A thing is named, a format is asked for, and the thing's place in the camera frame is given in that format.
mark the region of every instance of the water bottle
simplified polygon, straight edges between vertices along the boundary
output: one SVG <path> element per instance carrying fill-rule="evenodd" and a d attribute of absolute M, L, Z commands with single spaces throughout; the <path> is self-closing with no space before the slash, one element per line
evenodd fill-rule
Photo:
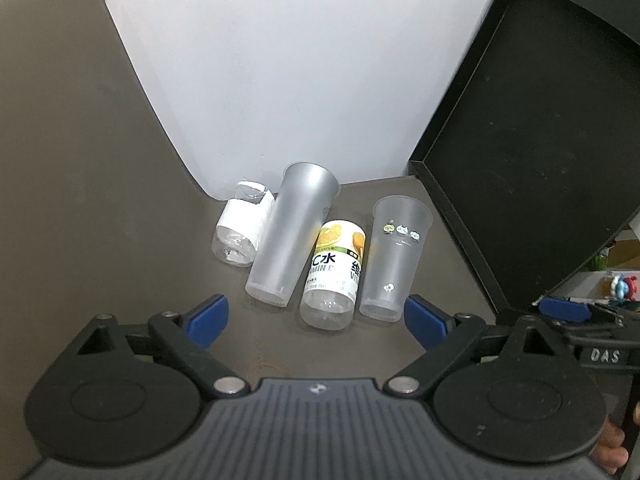
<path fill-rule="evenodd" d="M 352 222 L 333 220 L 322 226 L 300 302 L 300 315 L 307 324 L 324 330 L 349 325 L 364 243 L 364 231 Z"/>
<path fill-rule="evenodd" d="M 230 265 L 250 266 L 273 202 L 271 191 L 262 184 L 238 182 L 234 198 L 226 203 L 216 225 L 211 241 L 213 253 Z"/>

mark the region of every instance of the wall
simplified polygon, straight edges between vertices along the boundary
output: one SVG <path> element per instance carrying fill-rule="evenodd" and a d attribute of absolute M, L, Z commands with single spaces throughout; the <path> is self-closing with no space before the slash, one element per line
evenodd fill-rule
<path fill-rule="evenodd" d="M 211 196 L 309 160 L 397 176 L 491 0 L 106 0 L 145 91 Z"/>

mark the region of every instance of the white bottle label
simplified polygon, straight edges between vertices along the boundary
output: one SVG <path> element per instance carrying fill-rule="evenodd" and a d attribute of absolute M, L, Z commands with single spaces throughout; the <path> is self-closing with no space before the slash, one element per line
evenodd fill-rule
<path fill-rule="evenodd" d="M 245 236 L 254 249 L 258 250 L 273 202 L 271 191 L 266 192 L 259 204 L 232 198 L 226 203 L 217 225 L 233 229 Z"/>
<path fill-rule="evenodd" d="M 324 224 L 316 242 L 305 292 L 330 290 L 355 302 L 364 242 L 364 231 L 356 224 L 345 220 L 333 220 Z"/>

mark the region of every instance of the human hand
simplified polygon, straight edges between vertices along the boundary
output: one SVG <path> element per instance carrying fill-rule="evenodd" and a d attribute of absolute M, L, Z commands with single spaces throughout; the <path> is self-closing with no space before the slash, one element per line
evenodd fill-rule
<path fill-rule="evenodd" d="M 634 422 L 640 425 L 640 402 L 636 404 Z M 618 468 L 629 460 L 628 451 L 622 447 L 624 439 L 625 432 L 614 426 L 607 417 L 604 430 L 602 430 L 595 449 L 591 452 L 591 458 L 609 474 L 615 474 Z"/>

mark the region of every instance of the clear plastic cup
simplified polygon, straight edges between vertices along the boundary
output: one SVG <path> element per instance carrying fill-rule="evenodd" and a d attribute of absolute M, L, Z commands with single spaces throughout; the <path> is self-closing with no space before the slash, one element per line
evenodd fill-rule
<path fill-rule="evenodd" d="M 297 162 L 284 171 L 246 282 L 250 296 L 287 306 L 338 193 L 340 184 L 322 166 Z"/>
<path fill-rule="evenodd" d="M 394 322 L 402 317 L 433 215 L 415 198 L 391 195 L 376 202 L 373 216 L 360 312 Z"/>

